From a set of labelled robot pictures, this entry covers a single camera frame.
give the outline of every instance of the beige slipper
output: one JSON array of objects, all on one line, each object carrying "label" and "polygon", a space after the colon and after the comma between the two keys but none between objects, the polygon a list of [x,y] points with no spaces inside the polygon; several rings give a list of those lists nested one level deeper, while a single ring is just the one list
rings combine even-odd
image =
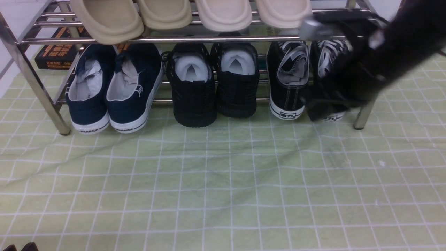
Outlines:
[{"label": "beige slipper", "polygon": [[262,21],[277,28],[297,28],[312,14],[310,0],[256,0]]},{"label": "beige slipper", "polygon": [[189,0],[137,0],[144,24],[152,29],[177,29],[192,21]]},{"label": "beige slipper", "polygon": [[140,36],[144,31],[132,0],[70,0],[70,5],[101,44],[117,44]]}]

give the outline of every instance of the sneaker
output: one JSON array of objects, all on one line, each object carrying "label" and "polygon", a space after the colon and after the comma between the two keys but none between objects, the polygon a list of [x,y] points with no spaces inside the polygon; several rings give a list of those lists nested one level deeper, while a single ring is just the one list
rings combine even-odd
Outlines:
[{"label": "sneaker", "polygon": [[204,127],[217,118],[215,81],[202,43],[179,43],[167,54],[173,116],[183,126]]},{"label": "sneaker", "polygon": [[216,43],[211,49],[217,71],[217,111],[226,117],[248,118],[257,109],[258,53],[250,43]]},{"label": "sneaker", "polygon": [[104,96],[115,69],[115,57],[113,46],[88,46],[76,65],[73,82],[66,88],[71,122],[82,134],[96,134],[110,124]]},{"label": "sneaker", "polygon": [[308,46],[304,41],[273,42],[266,54],[266,61],[271,112],[280,119],[297,119],[305,108],[300,99],[300,90],[308,86]]},{"label": "sneaker", "polygon": [[106,96],[116,131],[126,134],[144,127],[163,75],[160,51],[152,43],[131,44],[117,56]]},{"label": "sneaker", "polygon": [[[311,43],[311,66],[313,68],[314,82],[320,81],[333,67],[333,62],[341,54],[348,52],[345,41],[324,40]],[[322,120],[338,121],[344,117],[345,112],[331,114]]]}]

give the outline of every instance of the navy blue sneaker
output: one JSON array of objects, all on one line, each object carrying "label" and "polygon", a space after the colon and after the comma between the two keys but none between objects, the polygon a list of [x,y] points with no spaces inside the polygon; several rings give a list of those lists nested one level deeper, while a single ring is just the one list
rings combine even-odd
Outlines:
[{"label": "navy blue sneaker", "polygon": [[115,74],[107,91],[111,125],[120,133],[145,126],[164,75],[160,51],[152,44],[131,44],[116,57]]},{"label": "navy blue sneaker", "polygon": [[73,82],[66,88],[71,122],[82,134],[98,133],[110,124],[104,96],[115,69],[115,57],[113,46],[88,46],[76,65]]}]

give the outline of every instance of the white rubber sole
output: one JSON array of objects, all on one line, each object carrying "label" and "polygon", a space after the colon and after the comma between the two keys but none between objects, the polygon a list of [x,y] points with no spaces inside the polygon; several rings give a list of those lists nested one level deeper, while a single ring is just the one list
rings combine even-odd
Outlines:
[{"label": "white rubber sole", "polygon": [[90,125],[78,125],[71,120],[71,123],[73,124],[74,129],[78,131],[81,134],[85,135],[92,135],[92,134],[98,134],[102,131],[104,131],[108,125],[110,124],[110,116],[108,115],[108,112],[105,113],[104,117],[101,118],[98,122],[95,122]]},{"label": "white rubber sole", "polygon": [[279,119],[282,120],[295,120],[302,115],[305,110],[305,106],[302,106],[299,110],[296,111],[286,111],[284,109],[279,108],[274,104],[272,97],[269,96],[269,109],[271,113]]},{"label": "white rubber sole", "polygon": [[116,123],[110,118],[110,123],[117,132],[120,132],[122,134],[131,134],[141,130],[145,126],[145,124],[147,124],[147,120],[149,118],[149,113],[150,113],[150,107],[152,107],[153,99],[155,98],[155,94],[161,85],[163,76],[164,76],[164,65],[163,63],[161,63],[160,73],[158,74],[155,84],[153,85],[153,89],[149,94],[149,98],[147,99],[147,103],[145,105],[144,113],[141,115],[141,117],[139,117],[135,121],[125,124]]},{"label": "white rubber sole", "polygon": [[329,116],[327,116],[325,118],[322,118],[321,120],[327,121],[327,122],[336,122],[336,121],[341,120],[344,117],[344,115],[345,115],[345,112],[334,113],[334,114],[329,115]]}]

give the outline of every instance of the shoe rack leg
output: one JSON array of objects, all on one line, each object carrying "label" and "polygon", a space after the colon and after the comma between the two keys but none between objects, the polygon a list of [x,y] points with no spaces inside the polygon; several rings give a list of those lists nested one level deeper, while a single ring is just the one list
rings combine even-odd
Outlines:
[{"label": "shoe rack leg", "polygon": [[373,106],[375,105],[376,99],[372,100],[366,106],[362,107],[359,111],[358,117],[356,118],[355,123],[353,124],[353,128],[356,130],[362,130],[365,128],[365,124],[367,123],[368,117],[372,112]]},{"label": "shoe rack leg", "polygon": [[[59,3],[59,9],[61,12],[71,12],[70,6],[66,2]],[[65,17],[65,21],[74,21],[74,18],[71,17]],[[70,31],[71,38],[79,38],[79,32],[78,28],[76,27],[68,27],[68,30]],[[75,45],[76,49],[79,50],[81,48],[81,45]]]},{"label": "shoe rack leg", "polygon": [[57,130],[62,135],[68,135],[70,133],[69,127],[66,125],[60,113],[56,110],[51,97],[43,86],[39,76],[33,69],[33,66],[29,62],[28,58],[25,55],[25,52],[20,49],[18,46],[18,42],[14,34],[12,33],[9,25],[4,19],[3,15],[0,13],[0,38],[11,54],[12,59],[19,67],[21,73],[25,77],[29,86],[36,94],[40,103],[42,104],[45,111],[48,113],[48,116],[53,121]]},{"label": "shoe rack leg", "polygon": [[349,9],[356,8],[356,0],[347,0],[345,7]]}]

